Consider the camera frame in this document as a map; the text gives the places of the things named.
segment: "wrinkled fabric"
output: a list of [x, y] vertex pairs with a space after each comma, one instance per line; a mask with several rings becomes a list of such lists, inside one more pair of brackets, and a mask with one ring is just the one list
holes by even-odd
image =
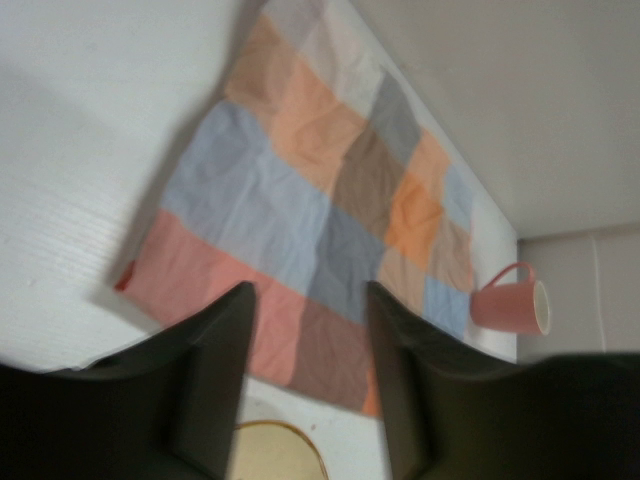
[[118, 289], [170, 326], [252, 281], [251, 373], [374, 415], [365, 283], [462, 338], [472, 202], [332, 3], [271, 0]]

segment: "round mat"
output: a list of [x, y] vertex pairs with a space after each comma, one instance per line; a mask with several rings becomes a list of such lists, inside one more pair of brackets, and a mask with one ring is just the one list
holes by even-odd
[[236, 430], [229, 480], [328, 480], [311, 440], [292, 425], [249, 422]]

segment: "cup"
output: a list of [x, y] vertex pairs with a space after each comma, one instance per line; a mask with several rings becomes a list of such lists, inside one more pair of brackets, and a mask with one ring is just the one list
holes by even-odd
[[[528, 278], [521, 283], [496, 285], [514, 268], [526, 268]], [[549, 298], [533, 267], [526, 262], [509, 265], [482, 290], [471, 296], [473, 323], [493, 330], [547, 335], [551, 329]]]

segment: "orange fabric square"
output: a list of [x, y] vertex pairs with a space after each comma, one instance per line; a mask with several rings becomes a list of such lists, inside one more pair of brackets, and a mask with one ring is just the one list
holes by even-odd
[[395, 248], [384, 253], [377, 280], [409, 310], [422, 315], [425, 272]]
[[462, 292], [473, 289], [471, 235], [443, 215], [431, 250], [428, 273]]
[[450, 163], [447, 152], [440, 146], [438, 140], [427, 130], [423, 130], [420, 141], [409, 160], [407, 171], [427, 189], [432, 199], [441, 201]]
[[362, 413], [372, 417], [380, 416], [380, 397], [378, 396], [378, 381], [375, 367], [367, 372], [367, 397], [362, 405]]
[[417, 177], [405, 174], [393, 197], [385, 242], [426, 272], [443, 212]]

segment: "white table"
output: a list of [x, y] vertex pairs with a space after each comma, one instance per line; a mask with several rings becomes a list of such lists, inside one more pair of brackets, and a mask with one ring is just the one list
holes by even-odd
[[[0, 357], [85, 365], [158, 327], [110, 285], [261, 0], [0, 2]], [[345, 15], [387, 55], [347, 1]], [[426, 108], [424, 125], [463, 163]], [[475, 176], [476, 281], [516, 259], [516, 236]], [[467, 340], [515, 359], [513, 335]], [[380, 423], [249, 379], [242, 419], [304, 430], [332, 480], [386, 478]]]

